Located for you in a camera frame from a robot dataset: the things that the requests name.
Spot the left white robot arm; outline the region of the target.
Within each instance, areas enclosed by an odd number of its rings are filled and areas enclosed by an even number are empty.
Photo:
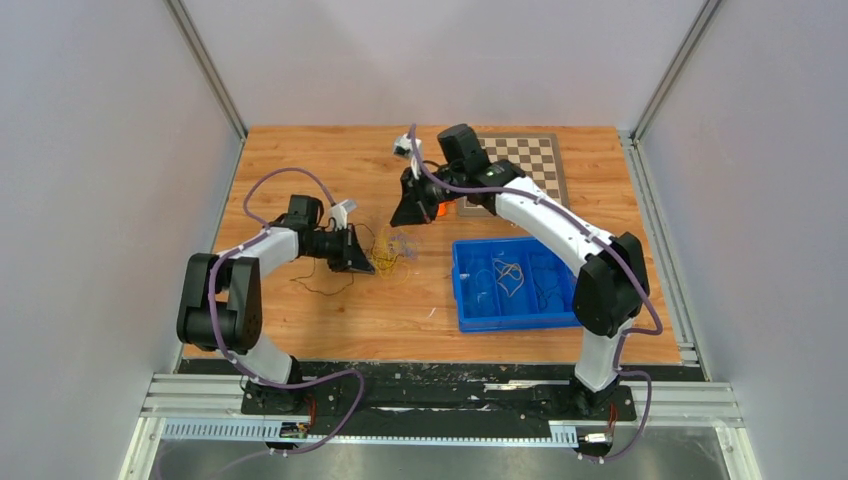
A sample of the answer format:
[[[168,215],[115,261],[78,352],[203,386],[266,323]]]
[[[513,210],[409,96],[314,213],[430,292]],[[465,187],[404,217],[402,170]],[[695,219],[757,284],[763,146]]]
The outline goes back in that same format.
[[[267,400],[280,413],[300,410],[306,384],[299,364],[262,332],[261,282],[301,257],[324,260],[337,273],[374,273],[348,220],[356,207],[351,199],[326,208],[315,197],[293,195],[287,211],[253,238],[192,255],[176,317],[180,342],[218,351],[253,383],[269,386]]]

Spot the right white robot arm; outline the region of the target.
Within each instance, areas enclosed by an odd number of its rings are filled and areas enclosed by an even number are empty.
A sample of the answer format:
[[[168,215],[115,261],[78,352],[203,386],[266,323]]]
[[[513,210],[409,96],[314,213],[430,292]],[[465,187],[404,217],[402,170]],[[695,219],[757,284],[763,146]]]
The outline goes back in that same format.
[[[553,200],[518,164],[492,160],[467,124],[442,131],[437,140],[445,162],[430,170],[414,128],[395,139],[393,154],[409,165],[400,176],[402,193],[391,225],[429,224],[441,204],[466,198],[555,254],[576,276],[572,306],[583,328],[571,403],[584,417],[598,416],[611,403],[608,387],[619,375],[622,339],[650,306],[640,240],[592,225]]]

